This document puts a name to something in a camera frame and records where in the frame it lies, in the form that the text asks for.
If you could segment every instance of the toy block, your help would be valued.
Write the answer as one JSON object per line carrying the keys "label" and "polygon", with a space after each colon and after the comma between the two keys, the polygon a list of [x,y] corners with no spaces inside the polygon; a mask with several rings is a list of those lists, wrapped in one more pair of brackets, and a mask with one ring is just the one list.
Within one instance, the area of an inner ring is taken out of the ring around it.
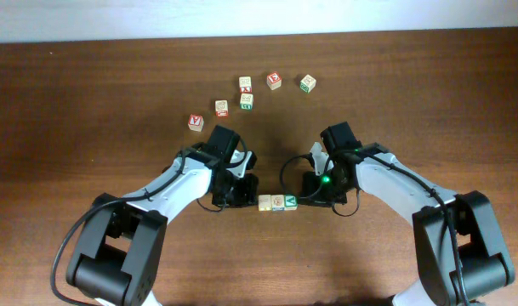
{"label": "toy block", "polygon": [[215,115],[228,116],[228,101],[227,100],[215,101]]}
{"label": "toy block", "polygon": [[285,195],[285,210],[296,210],[299,204],[296,202],[296,196]]}
{"label": "toy block", "polygon": [[272,196],[259,195],[259,211],[266,212],[272,210]]}
{"label": "toy block", "polygon": [[204,118],[198,115],[191,115],[189,118],[189,128],[191,131],[201,132],[204,127]]}
{"label": "toy block", "polygon": [[240,107],[242,107],[243,110],[251,110],[253,108],[253,95],[250,93],[242,93]]}
{"label": "toy block", "polygon": [[285,196],[273,195],[272,196],[272,211],[282,211],[285,209]]}
{"label": "toy block", "polygon": [[266,77],[266,83],[271,90],[282,86],[282,77],[277,72],[272,72]]}
{"label": "toy block", "polygon": [[251,89],[251,77],[250,76],[240,76],[240,93],[241,94],[250,94]]}
{"label": "toy block", "polygon": [[300,89],[304,90],[306,93],[310,93],[311,89],[316,86],[317,80],[310,75],[304,76],[302,81],[300,81]]}

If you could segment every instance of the wooden block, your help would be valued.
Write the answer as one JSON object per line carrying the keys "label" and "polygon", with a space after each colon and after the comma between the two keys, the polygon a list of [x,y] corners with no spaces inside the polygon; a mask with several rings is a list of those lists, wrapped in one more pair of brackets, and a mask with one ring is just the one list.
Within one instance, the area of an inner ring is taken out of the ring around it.
{"label": "wooden block", "polygon": [[251,77],[250,76],[240,76],[240,93],[241,94],[250,94],[251,92],[252,92]]}
{"label": "wooden block", "polygon": [[199,115],[191,115],[189,117],[189,128],[191,131],[201,132],[204,127],[204,118]]}
{"label": "wooden block", "polygon": [[272,72],[266,77],[266,83],[271,90],[282,86],[282,77],[277,72]]}
{"label": "wooden block", "polygon": [[272,211],[282,211],[285,209],[285,196],[273,195],[272,196]]}
{"label": "wooden block", "polygon": [[240,107],[243,110],[252,110],[253,108],[253,95],[250,93],[242,93],[240,98]]}
{"label": "wooden block", "polygon": [[306,93],[309,93],[311,89],[316,86],[317,80],[310,75],[304,76],[302,81],[300,81],[300,89],[304,90]]}
{"label": "wooden block", "polygon": [[299,204],[296,201],[296,196],[285,195],[285,210],[296,210]]}
{"label": "wooden block", "polygon": [[272,210],[272,196],[259,195],[259,211],[266,212]]}
{"label": "wooden block", "polygon": [[227,100],[215,101],[215,115],[228,116],[228,101]]}

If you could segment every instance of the block face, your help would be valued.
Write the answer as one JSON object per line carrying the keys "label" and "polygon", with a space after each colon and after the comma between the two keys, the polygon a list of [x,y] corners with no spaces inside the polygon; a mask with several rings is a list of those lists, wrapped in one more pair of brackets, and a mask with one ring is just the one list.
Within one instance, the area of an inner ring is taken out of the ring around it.
{"label": "block face", "polygon": [[242,93],[240,107],[242,107],[243,110],[251,110],[253,108],[253,95],[250,93]]}
{"label": "block face", "polygon": [[272,210],[272,196],[271,195],[259,195],[259,211],[267,212]]}
{"label": "block face", "polygon": [[227,100],[215,101],[215,115],[228,116],[228,101]]}
{"label": "block face", "polygon": [[251,77],[250,76],[240,76],[240,93],[242,94],[250,94],[252,92],[251,87]]}
{"label": "block face", "polygon": [[266,77],[266,83],[271,90],[282,86],[282,77],[277,72],[272,72]]}
{"label": "block face", "polygon": [[285,210],[296,210],[299,204],[296,201],[296,196],[285,195]]}
{"label": "block face", "polygon": [[272,211],[285,210],[285,196],[273,195],[272,196]]}
{"label": "block face", "polygon": [[191,131],[201,132],[204,127],[204,118],[199,115],[191,115],[189,117],[189,129]]}
{"label": "block face", "polygon": [[311,89],[316,86],[317,80],[310,75],[304,76],[302,81],[300,81],[300,88],[304,90],[306,93],[309,93]]}

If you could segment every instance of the wooden surface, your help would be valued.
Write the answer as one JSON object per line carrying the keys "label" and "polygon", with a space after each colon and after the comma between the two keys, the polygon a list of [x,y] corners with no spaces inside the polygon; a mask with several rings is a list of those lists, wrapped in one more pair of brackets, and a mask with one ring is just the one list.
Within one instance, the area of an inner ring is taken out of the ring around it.
{"label": "wooden surface", "polygon": [[[273,92],[271,71],[283,77]],[[310,94],[305,74],[317,79]],[[253,78],[251,112],[237,106],[240,76]],[[216,99],[230,117],[214,116]],[[190,113],[203,132],[188,129]],[[483,301],[518,303],[514,28],[0,45],[0,305],[61,305],[50,265],[92,200],[144,186],[215,124],[257,153],[265,194],[281,192],[284,161],[342,121],[431,181],[490,198],[516,282]],[[307,168],[288,170],[294,190]],[[84,298],[63,279],[72,246],[58,280]],[[354,218],[315,207],[213,215],[192,203],[168,226],[154,291],[168,305],[383,298],[415,281],[414,253],[411,227],[370,195]]]}

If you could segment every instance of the block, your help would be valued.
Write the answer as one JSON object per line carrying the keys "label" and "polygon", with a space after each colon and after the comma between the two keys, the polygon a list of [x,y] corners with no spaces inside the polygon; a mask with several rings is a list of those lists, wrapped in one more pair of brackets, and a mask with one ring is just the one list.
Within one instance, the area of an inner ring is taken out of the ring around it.
{"label": "block", "polygon": [[304,76],[302,81],[300,81],[300,89],[304,90],[306,93],[309,93],[311,89],[316,86],[317,80],[310,75]]}
{"label": "block", "polygon": [[227,100],[215,101],[215,115],[228,116],[228,101]]}
{"label": "block", "polygon": [[285,196],[273,195],[272,196],[272,211],[285,210]]}
{"label": "block", "polygon": [[204,118],[199,115],[191,115],[189,118],[189,128],[191,131],[201,132],[204,127]]}
{"label": "block", "polygon": [[240,107],[243,110],[252,110],[253,108],[253,95],[250,93],[242,93],[240,98]]}
{"label": "block", "polygon": [[259,211],[267,212],[272,210],[272,196],[271,195],[259,195]]}
{"label": "block", "polygon": [[240,93],[241,94],[250,94],[251,92],[252,92],[251,77],[250,76],[240,76]]}
{"label": "block", "polygon": [[285,195],[285,210],[296,210],[299,204],[296,201],[296,196]]}
{"label": "block", "polygon": [[266,83],[271,90],[278,89],[282,86],[282,77],[279,73],[272,72],[266,77]]}

